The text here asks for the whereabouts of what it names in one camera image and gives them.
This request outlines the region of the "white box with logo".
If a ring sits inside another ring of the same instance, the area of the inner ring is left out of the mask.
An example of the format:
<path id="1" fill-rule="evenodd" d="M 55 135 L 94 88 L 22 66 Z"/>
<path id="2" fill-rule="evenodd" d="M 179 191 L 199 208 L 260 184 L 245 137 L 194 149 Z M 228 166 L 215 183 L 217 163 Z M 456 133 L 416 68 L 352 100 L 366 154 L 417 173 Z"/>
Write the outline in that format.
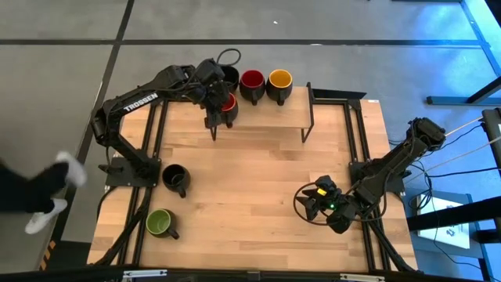
<path id="1" fill-rule="evenodd" d="M 443 200 L 437 197 L 431 197 L 429 202 L 420 210 L 418 215 L 435 212 L 446 208 L 455 208 L 461 206 L 460 203 L 454 201 Z M 470 248 L 470 231 L 469 224 L 462 223 L 460 225 L 443 226 L 440 228 L 418 230 L 417 236 L 429 240 L 435 240 L 443 244 L 456 246 L 462 249 Z"/>

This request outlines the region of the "black mug yellow inside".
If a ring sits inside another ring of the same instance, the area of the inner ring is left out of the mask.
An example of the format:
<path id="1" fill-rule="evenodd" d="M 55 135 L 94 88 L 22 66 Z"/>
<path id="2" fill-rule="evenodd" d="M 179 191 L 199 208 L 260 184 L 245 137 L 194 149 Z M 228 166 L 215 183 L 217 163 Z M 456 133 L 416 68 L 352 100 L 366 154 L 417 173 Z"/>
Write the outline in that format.
<path id="1" fill-rule="evenodd" d="M 289 98 L 293 88 L 293 77 L 291 73 L 284 69 L 273 70 L 266 82 L 266 94 L 268 98 L 275 101 L 279 106 L 283 106 L 285 100 Z"/>

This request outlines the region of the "black post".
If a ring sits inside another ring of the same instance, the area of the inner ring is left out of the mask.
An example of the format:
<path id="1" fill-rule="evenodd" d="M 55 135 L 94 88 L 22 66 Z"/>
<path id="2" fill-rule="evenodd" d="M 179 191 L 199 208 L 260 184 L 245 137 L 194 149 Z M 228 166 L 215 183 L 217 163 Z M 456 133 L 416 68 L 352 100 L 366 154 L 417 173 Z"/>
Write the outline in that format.
<path id="1" fill-rule="evenodd" d="M 501 175 L 501 107 L 482 111 L 485 133 Z"/>

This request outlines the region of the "black crossbar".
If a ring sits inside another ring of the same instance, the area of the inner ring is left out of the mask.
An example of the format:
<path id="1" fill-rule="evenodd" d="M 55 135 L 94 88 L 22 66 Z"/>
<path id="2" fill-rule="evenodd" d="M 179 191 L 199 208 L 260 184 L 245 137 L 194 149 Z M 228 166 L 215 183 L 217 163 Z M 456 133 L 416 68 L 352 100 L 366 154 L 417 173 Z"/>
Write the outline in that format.
<path id="1" fill-rule="evenodd" d="M 0 282 L 114 282 L 123 281 L 126 270 L 156 269 L 132 265 L 83 266 L 70 269 L 49 269 L 19 273 L 0 273 Z M 350 282 L 340 280 L 337 272 L 290 272 L 260 270 L 166 269 L 165 277 L 150 277 L 128 282 Z M 486 282 L 454 277 L 427 275 L 421 272 L 374 270 L 360 273 L 385 277 L 386 282 Z"/>

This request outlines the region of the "yellow black hazard tape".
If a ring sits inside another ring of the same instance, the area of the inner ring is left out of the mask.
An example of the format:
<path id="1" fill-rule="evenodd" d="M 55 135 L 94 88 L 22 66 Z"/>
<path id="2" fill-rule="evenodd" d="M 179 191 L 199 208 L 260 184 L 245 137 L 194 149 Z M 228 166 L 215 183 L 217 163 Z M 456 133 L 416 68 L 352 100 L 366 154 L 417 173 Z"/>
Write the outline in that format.
<path id="1" fill-rule="evenodd" d="M 54 240 L 49 241 L 48 246 L 45 249 L 43 256 L 41 258 L 41 261 L 40 261 L 40 264 L 38 267 L 39 270 L 45 270 L 47 268 L 51 254 L 53 253 L 55 246 L 56 246 L 56 242 Z"/>

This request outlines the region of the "black mug green inside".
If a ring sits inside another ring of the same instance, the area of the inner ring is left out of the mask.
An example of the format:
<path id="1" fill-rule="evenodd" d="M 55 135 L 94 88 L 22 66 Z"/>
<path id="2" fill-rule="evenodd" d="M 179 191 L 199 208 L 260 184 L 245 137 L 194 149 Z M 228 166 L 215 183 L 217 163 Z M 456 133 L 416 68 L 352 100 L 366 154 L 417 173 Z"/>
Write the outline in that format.
<path id="1" fill-rule="evenodd" d="M 177 232 L 176 215 L 167 209 L 160 208 L 150 212 L 146 218 L 146 229 L 154 237 L 180 238 Z"/>

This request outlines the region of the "black mug red inside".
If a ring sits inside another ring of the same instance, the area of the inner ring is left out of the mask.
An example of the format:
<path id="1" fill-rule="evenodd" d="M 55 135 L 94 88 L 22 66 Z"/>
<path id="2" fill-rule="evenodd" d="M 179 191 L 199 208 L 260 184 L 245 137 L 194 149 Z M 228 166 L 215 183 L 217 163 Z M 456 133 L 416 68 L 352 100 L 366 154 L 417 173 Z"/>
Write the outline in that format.
<path id="1" fill-rule="evenodd" d="M 246 70 L 240 78 L 240 95 L 253 106 L 265 94 L 265 78 L 259 70 Z"/>

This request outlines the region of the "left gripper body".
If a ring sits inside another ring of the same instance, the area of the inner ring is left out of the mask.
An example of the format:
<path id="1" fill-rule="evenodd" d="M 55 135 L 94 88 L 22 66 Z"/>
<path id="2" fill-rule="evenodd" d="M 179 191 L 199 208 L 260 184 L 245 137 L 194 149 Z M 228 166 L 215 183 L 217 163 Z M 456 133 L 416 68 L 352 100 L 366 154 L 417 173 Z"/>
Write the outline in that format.
<path id="1" fill-rule="evenodd" d="M 200 108 L 205 110 L 205 128 L 214 128 L 222 123 L 222 108 L 229 102 L 230 94 L 227 83 L 220 79 L 210 84 L 202 85 L 197 100 Z"/>

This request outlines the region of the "black beam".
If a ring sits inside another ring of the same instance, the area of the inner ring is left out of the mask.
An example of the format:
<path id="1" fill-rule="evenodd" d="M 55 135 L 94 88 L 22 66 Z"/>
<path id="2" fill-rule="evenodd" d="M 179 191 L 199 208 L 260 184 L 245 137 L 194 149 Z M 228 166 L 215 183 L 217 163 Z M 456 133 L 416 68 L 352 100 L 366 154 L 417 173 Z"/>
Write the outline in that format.
<path id="1" fill-rule="evenodd" d="M 407 218 L 410 231 L 501 218 L 501 196 Z"/>

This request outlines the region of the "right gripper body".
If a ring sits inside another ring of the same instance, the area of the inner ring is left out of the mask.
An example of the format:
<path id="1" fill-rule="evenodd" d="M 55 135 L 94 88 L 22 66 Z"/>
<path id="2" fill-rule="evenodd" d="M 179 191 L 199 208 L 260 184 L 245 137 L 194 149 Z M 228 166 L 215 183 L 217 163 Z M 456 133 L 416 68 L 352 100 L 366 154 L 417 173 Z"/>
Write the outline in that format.
<path id="1" fill-rule="evenodd" d="M 353 196 L 340 195 L 336 200 L 326 198 L 320 201 L 322 211 L 331 210 L 326 217 L 326 224 L 338 234 L 344 233 L 354 221 L 357 206 Z"/>

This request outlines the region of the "wooden shelf black metal legs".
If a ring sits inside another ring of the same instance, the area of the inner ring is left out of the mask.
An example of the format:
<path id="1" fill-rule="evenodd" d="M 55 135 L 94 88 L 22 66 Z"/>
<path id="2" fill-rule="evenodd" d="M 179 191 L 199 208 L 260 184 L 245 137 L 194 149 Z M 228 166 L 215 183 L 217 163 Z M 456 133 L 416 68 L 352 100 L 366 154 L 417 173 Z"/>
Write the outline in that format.
<path id="1" fill-rule="evenodd" d="M 292 128 L 301 130 L 301 141 L 306 142 L 315 125 L 312 84 L 294 86 L 283 106 L 264 95 L 256 106 L 245 100 L 240 91 L 235 97 L 239 112 L 232 128 Z"/>

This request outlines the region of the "silver bracket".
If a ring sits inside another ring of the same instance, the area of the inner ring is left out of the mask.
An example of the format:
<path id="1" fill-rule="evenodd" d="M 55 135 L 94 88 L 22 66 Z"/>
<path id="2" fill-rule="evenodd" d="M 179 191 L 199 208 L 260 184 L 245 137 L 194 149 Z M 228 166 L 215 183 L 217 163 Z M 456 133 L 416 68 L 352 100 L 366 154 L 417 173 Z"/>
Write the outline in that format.
<path id="1" fill-rule="evenodd" d="M 123 272 L 123 280 L 134 280 L 139 278 L 150 278 L 150 277 L 165 277 L 168 271 L 166 269 L 137 269 L 137 270 L 126 270 Z"/>
<path id="2" fill-rule="evenodd" d="M 360 273 L 341 273 L 340 280 L 350 282 L 386 282 L 385 277 Z"/>

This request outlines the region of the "person's leg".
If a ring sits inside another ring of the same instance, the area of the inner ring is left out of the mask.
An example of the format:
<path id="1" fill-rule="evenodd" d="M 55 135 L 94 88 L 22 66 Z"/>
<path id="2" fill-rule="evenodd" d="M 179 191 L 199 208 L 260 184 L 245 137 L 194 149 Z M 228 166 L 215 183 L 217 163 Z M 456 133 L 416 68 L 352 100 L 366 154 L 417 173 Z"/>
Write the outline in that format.
<path id="1" fill-rule="evenodd" d="M 27 179 L 0 163 L 0 212 L 49 213 L 54 209 L 50 170 Z"/>
<path id="2" fill-rule="evenodd" d="M 27 203 L 33 209 L 47 208 L 52 196 L 66 185 L 69 165 L 66 162 L 52 164 L 26 182 Z"/>

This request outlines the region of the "black mug orange inside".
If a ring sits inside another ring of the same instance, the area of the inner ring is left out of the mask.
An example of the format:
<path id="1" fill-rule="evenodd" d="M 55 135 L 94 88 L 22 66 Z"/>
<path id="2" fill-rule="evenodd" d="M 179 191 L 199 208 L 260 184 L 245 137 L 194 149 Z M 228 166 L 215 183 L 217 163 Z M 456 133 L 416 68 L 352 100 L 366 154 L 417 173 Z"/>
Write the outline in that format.
<path id="1" fill-rule="evenodd" d="M 227 128 L 233 127 L 233 122 L 236 120 L 239 113 L 239 106 L 236 97 L 230 93 L 229 101 L 222 108 L 222 121 Z"/>

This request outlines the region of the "metal desk frame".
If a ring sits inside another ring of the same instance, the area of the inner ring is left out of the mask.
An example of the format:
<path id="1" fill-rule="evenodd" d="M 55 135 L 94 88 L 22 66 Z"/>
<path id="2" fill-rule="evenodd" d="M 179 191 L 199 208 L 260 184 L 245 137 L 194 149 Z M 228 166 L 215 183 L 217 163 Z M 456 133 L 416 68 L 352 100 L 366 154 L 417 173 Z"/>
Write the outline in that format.
<path id="1" fill-rule="evenodd" d="M 496 78 L 481 89 L 477 90 L 471 96 L 428 96 L 426 98 L 426 103 L 428 105 L 436 106 L 501 107 L 501 97 L 492 98 L 492 95 L 501 91 L 501 65 L 496 60 L 490 44 L 482 34 L 481 28 L 478 26 L 478 22 L 474 18 L 474 14 L 467 5 L 467 0 L 461 0 L 460 5 L 470 23 L 481 50 L 485 54 L 492 70 L 496 75 Z"/>

